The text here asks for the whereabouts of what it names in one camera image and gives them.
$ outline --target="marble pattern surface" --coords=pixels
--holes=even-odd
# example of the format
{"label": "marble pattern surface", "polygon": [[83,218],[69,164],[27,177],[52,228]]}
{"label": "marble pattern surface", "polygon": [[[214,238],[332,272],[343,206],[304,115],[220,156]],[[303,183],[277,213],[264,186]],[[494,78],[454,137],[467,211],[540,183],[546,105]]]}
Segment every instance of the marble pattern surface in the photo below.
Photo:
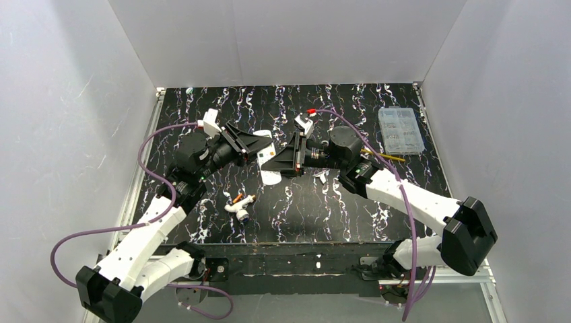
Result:
{"label": "marble pattern surface", "polygon": [[[157,125],[195,121],[209,108],[219,110],[218,121],[231,120],[239,129],[273,132],[276,150],[294,134],[294,117],[309,108],[334,109],[361,129],[363,135],[382,151],[378,109],[389,106],[410,107],[424,139],[421,155],[405,156],[395,162],[400,175],[437,194],[449,196],[444,174],[418,98],[411,84],[289,85],[256,87],[204,87],[168,89]],[[327,139],[328,131],[341,121],[329,114],[314,118],[313,137]],[[164,174],[180,138],[190,129],[176,129],[155,138],[148,166]],[[279,184],[263,186],[259,166],[225,167],[208,178],[207,193],[168,237],[168,243],[188,240],[198,243],[230,242],[374,242],[410,237],[406,215],[381,203],[348,193],[335,178],[336,170],[327,172],[322,184],[312,175],[320,170],[306,169],[304,176],[283,178]],[[158,182],[143,180],[135,221],[155,195]],[[239,193],[256,194],[258,200],[248,206],[251,220],[243,225],[224,211]],[[419,236],[432,230],[417,223]]]}

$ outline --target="purple cable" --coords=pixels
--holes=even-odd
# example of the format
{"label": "purple cable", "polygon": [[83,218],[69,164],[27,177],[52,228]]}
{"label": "purple cable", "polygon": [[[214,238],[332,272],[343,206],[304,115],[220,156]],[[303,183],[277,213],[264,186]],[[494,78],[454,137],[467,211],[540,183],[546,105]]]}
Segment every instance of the purple cable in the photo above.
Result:
{"label": "purple cable", "polygon": [[[357,134],[357,136],[361,139],[361,141],[363,142],[365,147],[367,147],[373,153],[373,155],[375,156],[375,158],[378,161],[382,162],[384,165],[387,166],[387,168],[395,175],[395,178],[397,179],[397,181],[401,182],[401,176],[399,175],[399,172],[397,171],[396,167],[393,166],[391,163],[389,163],[381,155],[379,155],[379,153],[377,153],[376,150],[373,149],[373,147],[371,146],[371,144],[369,144],[367,139],[363,135],[361,135],[359,130],[352,123],[350,123],[342,115],[340,115],[339,113],[337,113],[333,110],[318,109],[318,110],[315,110],[315,112],[316,113],[332,114],[332,115],[336,116],[337,118],[339,118],[341,121],[343,121],[347,126],[349,126],[349,128],[353,129],[353,131],[355,131],[355,134]],[[412,239],[411,284],[409,287],[409,297],[407,298],[407,303],[405,306],[405,312],[403,314],[403,322],[404,322],[404,321],[406,321],[406,319],[409,315],[409,312],[412,309],[412,305],[414,304],[414,301],[415,301],[414,279],[416,278],[416,227],[415,227],[415,222],[414,222],[414,215],[412,213],[412,208],[411,208],[409,199],[407,197],[407,193],[405,192],[405,188],[403,185],[399,185],[399,188],[401,189],[401,193],[403,194],[403,200],[405,203],[405,208],[407,209],[407,214],[409,216],[409,222],[411,224],[411,231],[412,231],[412,237],[411,237],[411,239]]]}
{"label": "purple cable", "polygon": [[[145,139],[145,141],[143,142],[143,144],[139,148],[139,154],[138,154],[138,158],[137,158],[137,162],[139,163],[139,166],[141,166],[141,168],[143,168],[145,173],[149,174],[149,176],[156,178],[157,180],[159,180],[160,182],[163,182],[166,186],[168,186],[168,189],[170,191],[170,195],[173,196],[168,207],[162,213],[160,213],[157,217],[151,219],[149,221],[150,223],[154,223],[156,221],[159,221],[161,218],[163,218],[163,216],[165,216],[172,209],[172,207],[174,206],[175,199],[176,199],[176,191],[174,189],[174,186],[166,178],[152,172],[151,170],[149,170],[145,166],[145,164],[141,160],[141,157],[143,156],[143,150],[145,150],[145,146],[149,143],[149,141],[151,141],[151,139],[153,139],[156,135],[158,135],[159,133],[161,133],[163,131],[167,131],[169,129],[174,129],[174,128],[181,128],[181,127],[195,127],[196,125],[197,125],[197,123],[195,123],[195,122],[189,122],[189,123],[183,123],[183,124],[174,124],[172,126],[167,126],[167,127],[161,128],[161,129],[155,131],[154,133],[152,133],[147,139]],[[70,234],[69,236],[63,238],[62,240],[59,240],[55,244],[54,248],[52,249],[52,252],[50,254],[50,263],[51,263],[52,269],[53,269],[54,273],[56,274],[56,276],[62,282],[66,283],[67,285],[69,285],[71,287],[77,288],[77,285],[73,281],[70,281],[69,279],[67,279],[63,276],[61,271],[59,271],[59,269],[57,268],[57,264],[55,263],[55,254],[62,244],[64,244],[68,240],[71,240],[71,239],[77,238],[77,237],[90,236],[92,234],[106,234],[106,233],[115,232],[115,231],[131,230],[131,229],[137,229],[138,227],[144,227],[144,226],[145,226],[144,223],[139,223],[139,224],[133,224],[133,225],[125,225],[122,227],[107,227],[105,229],[87,230],[87,231],[81,231],[81,232],[77,232],[74,234]]]}
{"label": "purple cable", "polygon": [[424,274],[424,277],[422,277],[422,281],[420,282],[420,285],[418,285],[418,288],[416,289],[416,295],[415,295],[415,299],[414,301],[417,301],[417,297],[418,295],[420,295],[420,293],[422,291],[424,291],[423,287],[426,284],[426,281],[428,280],[428,277],[430,276],[430,271],[432,270],[432,266],[428,266],[426,267],[426,273]]}
{"label": "purple cable", "polygon": [[432,281],[434,280],[434,276],[436,276],[436,266],[432,267],[432,274],[430,275],[430,280],[428,281],[428,285],[426,285],[424,290],[420,294],[418,294],[418,296],[415,298],[414,301],[419,301],[422,297],[424,297],[424,295],[426,294],[426,291],[428,291],[430,286],[432,286]]}
{"label": "purple cable", "polygon": [[[195,127],[197,126],[197,123],[195,122],[188,122],[188,123],[183,123],[183,124],[174,124],[171,126],[167,126],[161,129],[158,129],[157,131],[155,131],[154,133],[152,133],[149,137],[147,137],[147,139],[145,139],[145,141],[141,144],[141,147],[139,148],[139,153],[138,153],[138,157],[137,157],[137,162],[139,163],[139,166],[143,169],[143,171],[145,171],[145,173],[149,174],[149,176],[159,180],[160,182],[163,182],[167,187],[168,190],[170,191],[170,195],[172,196],[172,200],[170,201],[170,204],[168,205],[168,207],[162,212],[160,213],[158,216],[154,217],[153,219],[149,220],[150,223],[154,223],[158,220],[160,220],[161,218],[163,218],[174,206],[175,200],[176,200],[176,191],[174,189],[174,186],[164,177],[162,177],[161,175],[158,175],[157,173],[149,170],[145,164],[142,161],[142,157],[143,157],[143,151],[145,150],[145,146],[149,143],[149,141],[151,141],[151,139],[153,139],[156,135],[158,135],[159,133],[162,133],[163,131],[167,131],[170,129],[175,129],[175,128],[182,128],[182,127]],[[96,229],[96,230],[88,230],[88,231],[82,231],[82,232],[77,232],[75,234],[71,234],[65,238],[63,238],[62,240],[59,240],[54,248],[52,249],[52,252],[50,254],[50,263],[52,266],[52,269],[54,271],[54,273],[56,274],[56,276],[58,276],[58,278],[64,282],[65,284],[77,288],[77,285],[73,282],[70,281],[69,279],[65,278],[63,276],[63,274],[61,273],[61,271],[59,271],[59,268],[57,268],[57,264],[55,263],[55,254],[58,250],[58,248],[64,244],[66,241],[71,240],[73,238],[77,238],[77,237],[82,237],[82,236],[89,236],[92,234],[105,234],[108,232],[115,232],[115,231],[123,231],[123,230],[130,230],[130,229],[137,229],[138,227],[144,227],[145,224],[144,223],[139,223],[139,224],[133,224],[133,225],[125,225],[122,227],[108,227],[106,229]],[[167,286],[169,287],[175,287],[175,288],[196,288],[196,289],[205,289],[208,291],[214,291],[216,293],[220,293],[222,295],[224,295],[226,298],[228,298],[228,300],[230,301],[230,309],[228,310],[228,312],[226,314],[224,314],[223,316],[214,316],[212,314],[209,314],[207,312],[204,312],[203,310],[200,310],[199,308],[193,308],[196,312],[206,316],[207,318],[211,318],[213,320],[221,320],[223,318],[228,317],[231,313],[232,310],[234,309],[234,300],[232,299],[232,296],[230,296],[228,293],[226,293],[225,291],[218,289],[218,288],[214,288],[214,287],[210,287],[210,286],[194,286],[194,285],[176,285],[176,284],[168,284]]]}
{"label": "purple cable", "polygon": [[188,288],[188,289],[204,289],[206,291],[214,291],[216,293],[220,293],[222,294],[224,297],[228,298],[228,301],[230,301],[230,309],[228,310],[228,312],[226,312],[226,314],[224,315],[220,315],[220,316],[215,316],[212,315],[210,313],[204,312],[203,310],[199,309],[199,308],[195,308],[185,302],[180,301],[180,303],[182,305],[184,305],[185,307],[189,307],[197,312],[198,314],[201,314],[203,316],[206,316],[207,318],[211,318],[212,320],[221,320],[223,318],[227,318],[230,313],[232,313],[232,310],[234,309],[234,300],[232,299],[232,296],[230,296],[228,293],[226,293],[225,291],[218,289],[218,288],[214,288],[214,287],[210,287],[210,286],[202,286],[202,285],[178,285],[178,284],[168,284],[167,286],[169,287],[174,287],[174,288]]}

